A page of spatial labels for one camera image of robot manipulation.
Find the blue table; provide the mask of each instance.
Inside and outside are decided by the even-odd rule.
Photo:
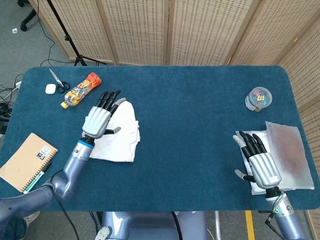
[[[213,211],[267,209],[263,195],[251,195],[236,130],[264,130],[265,121],[297,126],[315,190],[287,194],[296,209],[320,205],[320,183],[286,72],[278,66],[108,66],[52,67],[75,86],[90,72],[102,84],[79,105],[63,109],[64,95],[46,95],[54,83],[47,67],[25,74],[9,122],[2,166],[33,132],[58,148],[52,166],[35,186],[63,168],[81,136],[85,116],[104,91],[121,90],[133,104],[141,142],[134,163],[91,159],[81,174],[68,211]],[[273,95],[262,112],[245,108],[245,96],[257,86]],[[0,179],[0,198],[20,193]],[[47,208],[60,210],[55,202]]]

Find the scissors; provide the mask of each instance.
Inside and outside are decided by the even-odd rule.
[[[70,84],[65,82],[65,81],[60,81],[60,79],[55,75],[55,73],[49,68],[52,76],[54,79],[58,82],[56,85],[56,89],[58,90],[59,93],[63,94],[66,90],[70,89]]]

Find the brown notebook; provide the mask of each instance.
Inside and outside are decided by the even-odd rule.
[[[31,133],[18,151],[0,168],[0,177],[23,192],[58,150]]]

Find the scissors handle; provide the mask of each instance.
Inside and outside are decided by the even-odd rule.
[[[70,84],[65,81],[62,81],[61,83],[63,87],[58,83],[56,85],[56,89],[58,90],[59,93],[63,94],[66,90],[70,89]]]

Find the floor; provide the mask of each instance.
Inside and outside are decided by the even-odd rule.
[[[0,1],[0,84],[5,87],[12,87],[15,77],[23,74],[27,69],[38,67],[42,60],[48,58],[49,47],[52,42],[48,40],[39,25],[36,17],[27,25],[28,31],[20,31],[20,22],[31,11],[30,5],[19,7],[14,0]],[[17,28],[17,33],[12,33],[12,29]],[[57,44],[51,49],[51,59],[67,61]],[[55,66],[70,66],[69,63],[59,63],[52,61]],[[0,93],[5,97],[8,92]],[[14,103],[19,91],[15,91],[11,101]],[[306,222],[303,211],[298,211],[306,234],[310,237],[310,230]],[[80,239],[94,239],[95,227],[88,212],[69,212],[70,218],[75,224]],[[220,230],[223,240],[245,240],[248,239],[246,225],[246,215],[244,211],[220,212]],[[279,239],[264,222],[267,214],[252,212],[254,235],[257,240],[276,240]],[[215,235],[214,213],[207,213],[207,223],[209,230]],[[29,227],[25,240],[56,240],[56,239],[76,239],[72,227],[67,222],[61,212],[42,212],[38,219]]]

